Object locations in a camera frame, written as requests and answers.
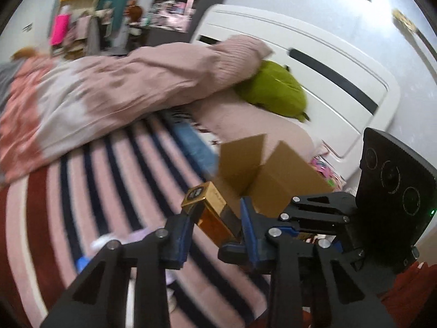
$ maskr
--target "gray fabric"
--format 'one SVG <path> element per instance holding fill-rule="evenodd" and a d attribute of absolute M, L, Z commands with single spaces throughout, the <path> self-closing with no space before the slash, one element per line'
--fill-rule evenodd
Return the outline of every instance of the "gray fabric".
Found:
<path fill-rule="evenodd" d="M 97 17 L 93 17 L 88 26 L 86 56 L 100 55 L 100 32 Z"/>
<path fill-rule="evenodd" d="M 0 64 L 0 117 L 9 100 L 10 84 L 14 81 L 14 76 L 20 70 L 26 59 Z"/>

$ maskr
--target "box flap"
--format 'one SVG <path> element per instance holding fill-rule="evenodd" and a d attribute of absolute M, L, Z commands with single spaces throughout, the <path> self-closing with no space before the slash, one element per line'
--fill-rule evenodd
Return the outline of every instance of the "box flap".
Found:
<path fill-rule="evenodd" d="M 263 167 L 246 194 L 257 212 L 271 218 L 278 217 L 291 201 L 288 191 Z"/>
<path fill-rule="evenodd" d="M 220 145 L 218 175 L 230 179 L 254 171 L 261 163 L 265 134 L 238 139 Z"/>
<path fill-rule="evenodd" d="M 332 192 L 332 187 L 287 144 L 280 142 L 247 191 L 255 209 L 277 217 L 293 196 Z"/>
<path fill-rule="evenodd" d="M 332 192 L 333 188 L 286 143 L 279 142 L 264 167 L 291 196 Z"/>

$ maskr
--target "white bed headboard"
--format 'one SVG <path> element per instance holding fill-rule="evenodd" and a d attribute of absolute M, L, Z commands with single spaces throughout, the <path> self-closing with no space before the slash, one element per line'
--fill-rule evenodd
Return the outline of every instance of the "white bed headboard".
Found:
<path fill-rule="evenodd" d="M 211 7 L 192 43 L 235 34 L 262 39 L 274 51 L 269 59 L 290 67 L 307 93 L 307 125 L 331 150 L 326 161 L 347 180 L 359 167 L 364 129 L 385 130 L 395 114 L 400 91 L 393 75 L 325 30 L 255 8 Z"/>

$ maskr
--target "pink blanket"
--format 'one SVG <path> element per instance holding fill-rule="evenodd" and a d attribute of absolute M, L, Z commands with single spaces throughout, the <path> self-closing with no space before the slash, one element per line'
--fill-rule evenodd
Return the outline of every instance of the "pink blanket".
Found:
<path fill-rule="evenodd" d="M 146 112 L 188 104 L 253 76 L 271 50 L 249 36 L 172 43 L 126 58 L 27 60 L 0 119 L 0 168 L 11 182 Z"/>

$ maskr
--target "colorful item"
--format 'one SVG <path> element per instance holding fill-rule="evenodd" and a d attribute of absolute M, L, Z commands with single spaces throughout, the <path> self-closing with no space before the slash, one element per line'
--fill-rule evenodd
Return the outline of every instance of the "colorful item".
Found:
<path fill-rule="evenodd" d="M 342 191 L 346 181 L 331 168 L 322 156 L 315 156 L 310 165 L 323 176 L 326 182 L 334 188 L 334 191 Z"/>

